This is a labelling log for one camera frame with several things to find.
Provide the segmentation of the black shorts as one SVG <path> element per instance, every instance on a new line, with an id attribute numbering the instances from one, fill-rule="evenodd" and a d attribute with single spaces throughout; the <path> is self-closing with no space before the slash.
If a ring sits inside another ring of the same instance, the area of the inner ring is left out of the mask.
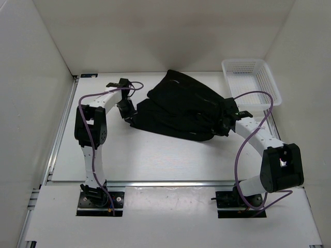
<path id="1" fill-rule="evenodd" d="M 215 135 L 227 136 L 226 115 L 238 110 L 232 98 L 225 99 L 198 80 L 175 70 L 137 104 L 131 127 L 185 140 L 203 142 Z"/>

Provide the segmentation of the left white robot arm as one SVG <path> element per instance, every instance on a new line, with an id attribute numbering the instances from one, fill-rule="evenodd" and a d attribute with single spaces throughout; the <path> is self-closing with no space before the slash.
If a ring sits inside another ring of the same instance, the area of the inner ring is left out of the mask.
<path id="1" fill-rule="evenodd" d="M 84 155 L 85 185 L 96 189 L 90 199 L 97 207 L 106 205 L 109 199 L 108 193 L 101 189 L 107 184 L 102 165 L 102 145 L 108 134 L 107 113 L 117 107 L 121 118 L 131 122 L 137 114 L 129 96 L 132 90 L 136 91 L 132 83 L 121 78 L 118 83 L 109 83 L 105 91 L 84 95 L 78 102 L 74 137 Z"/>

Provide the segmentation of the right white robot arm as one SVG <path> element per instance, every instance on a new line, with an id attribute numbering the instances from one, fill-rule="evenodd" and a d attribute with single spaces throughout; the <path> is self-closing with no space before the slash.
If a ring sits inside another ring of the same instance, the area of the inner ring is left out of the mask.
<path id="1" fill-rule="evenodd" d="M 259 126 L 252 114 L 240 111 L 233 98 L 220 103 L 220 122 L 223 130 L 232 130 L 245 139 L 262 157 L 260 174 L 238 183 L 232 194 L 237 206 L 243 207 L 251 195 L 273 193 L 300 186 L 304 173 L 300 148 L 286 144 Z"/>

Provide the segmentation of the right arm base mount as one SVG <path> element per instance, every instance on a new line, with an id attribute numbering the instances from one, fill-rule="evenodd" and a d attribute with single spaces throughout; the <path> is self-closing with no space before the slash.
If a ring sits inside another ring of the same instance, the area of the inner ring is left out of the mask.
<path id="1" fill-rule="evenodd" d="M 236 187 L 216 191 L 211 201 L 216 202 L 219 219 L 266 218 L 265 210 L 250 208 L 240 197 Z"/>

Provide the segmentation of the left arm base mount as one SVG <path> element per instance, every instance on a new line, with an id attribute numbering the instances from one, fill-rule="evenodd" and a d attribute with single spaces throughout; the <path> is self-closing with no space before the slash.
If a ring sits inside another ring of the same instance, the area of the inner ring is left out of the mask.
<path id="1" fill-rule="evenodd" d="M 109 191 L 80 185 L 81 192 L 77 204 L 76 216 L 122 217 L 125 192 Z"/>

